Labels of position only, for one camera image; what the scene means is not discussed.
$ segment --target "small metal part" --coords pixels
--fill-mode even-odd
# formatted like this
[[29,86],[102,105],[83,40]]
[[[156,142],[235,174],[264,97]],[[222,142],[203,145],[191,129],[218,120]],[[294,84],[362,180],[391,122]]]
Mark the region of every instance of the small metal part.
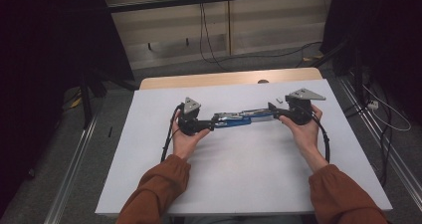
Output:
[[311,92],[310,90],[307,90],[305,88],[302,88],[300,90],[297,90],[295,92],[292,92],[289,94],[291,97],[298,98],[300,100],[319,100],[319,101],[325,101],[325,97],[318,95],[317,93]]
[[190,112],[198,110],[200,107],[201,107],[201,104],[193,101],[190,98],[186,98],[183,111],[184,113],[190,113]]

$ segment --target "brown sleeve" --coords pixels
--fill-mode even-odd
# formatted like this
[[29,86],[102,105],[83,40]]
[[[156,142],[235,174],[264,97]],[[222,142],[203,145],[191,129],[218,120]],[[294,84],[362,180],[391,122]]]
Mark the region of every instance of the brown sleeve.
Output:
[[319,224],[387,223],[372,198],[335,165],[328,165],[312,175],[310,186]]
[[160,223],[170,204],[186,190],[190,164],[176,155],[149,169],[120,211],[118,224]]

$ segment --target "white cable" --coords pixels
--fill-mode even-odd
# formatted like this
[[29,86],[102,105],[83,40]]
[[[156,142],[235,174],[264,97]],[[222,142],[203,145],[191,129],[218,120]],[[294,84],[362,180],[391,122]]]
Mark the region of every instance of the white cable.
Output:
[[410,128],[412,128],[412,124],[410,124],[409,120],[407,120],[407,118],[405,118],[400,112],[398,112],[397,110],[395,110],[393,107],[391,107],[390,105],[386,104],[384,101],[382,101],[379,97],[377,97],[376,95],[374,95],[366,86],[362,85],[373,97],[375,97],[379,102],[383,103],[384,105],[388,106],[390,109],[394,110],[397,114],[399,114],[401,116],[401,118],[403,118],[403,120],[405,120],[407,122],[407,124],[409,125],[409,127],[407,128],[399,128],[399,127],[395,127],[389,123],[387,123],[386,121],[384,121],[381,117],[379,117],[375,111],[372,109],[372,113],[375,117],[377,117],[381,122],[383,122],[385,125],[390,126],[391,128],[394,128],[398,131],[408,131],[410,130]]

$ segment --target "gray carpet floor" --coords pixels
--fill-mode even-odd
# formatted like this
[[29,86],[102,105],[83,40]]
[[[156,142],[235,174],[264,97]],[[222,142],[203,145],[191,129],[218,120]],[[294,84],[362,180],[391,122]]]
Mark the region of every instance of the gray carpet floor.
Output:
[[[259,56],[280,55],[293,51],[261,52]],[[307,50],[306,56],[317,54],[317,46]],[[249,57],[232,59],[220,63],[230,71],[254,71],[293,68],[301,59],[301,53],[286,57]],[[343,108],[351,105],[344,90],[330,68],[321,67],[321,73],[331,85],[336,98]],[[227,72],[216,64],[204,61],[188,62],[184,64],[143,69],[134,71],[136,84],[148,77],[178,76],[190,74],[209,74]],[[66,204],[60,223],[114,223],[114,219],[96,215],[95,209],[99,201],[111,165],[113,154],[118,145],[119,137],[124,126],[132,93],[122,90],[113,84],[106,84],[108,93],[105,98],[92,99],[94,111],[96,104],[102,103],[99,118],[91,141],[87,147],[83,162],[77,174],[72,192]],[[379,146],[376,139],[369,133],[359,115],[348,119],[369,161],[375,167],[375,173],[380,175],[382,166]],[[394,131],[393,145],[405,160],[409,168],[419,178],[422,177],[419,157],[422,154],[422,128],[416,123],[408,132]],[[36,167],[34,179],[26,180],[20,187],[13,201],[10,203],[0,224],[14,223],[44,223],[55,195],[60,188],[67,167],[76,150],[76,146],[83,133],[84,114],[81,106],[67,110],[62,115],[55,135],[40,158]],[[390,199],[393,210],[386,213],[392,223],[422,223],[422,213],[407,192],[405,186],[389,167],[385,192]]]

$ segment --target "table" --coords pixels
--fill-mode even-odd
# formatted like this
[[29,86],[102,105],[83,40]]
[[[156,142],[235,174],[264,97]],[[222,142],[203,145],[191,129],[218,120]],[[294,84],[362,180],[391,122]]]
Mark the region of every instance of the table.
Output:
[[[257,85],[257,80],[270,83]],[[280,83],[291,80],[299,81]],[[353,178],[381,209],[391,209],[328,83],[317,70],[300,69],[142,82],[133,97],[96,213],[116,216],[140,176],[159,162],[169,117],[185,96],[202,103],[198,118],[205,119],[214,112],[258,109],[264,102],[274,102],[275,95],[303,87],[326,97],[325,102],[313,103],[324,112],[322,124],[331,140],[331,163]],[[277,106],[286,108],[286,104]],[[318,143],[324,153],[321,136]],[[311,171],[290,131],[277,120],[215,130],[201,140],[189,162],[188,188],[170,206],[169,215],[304,214],[314,210],[308,186]]]

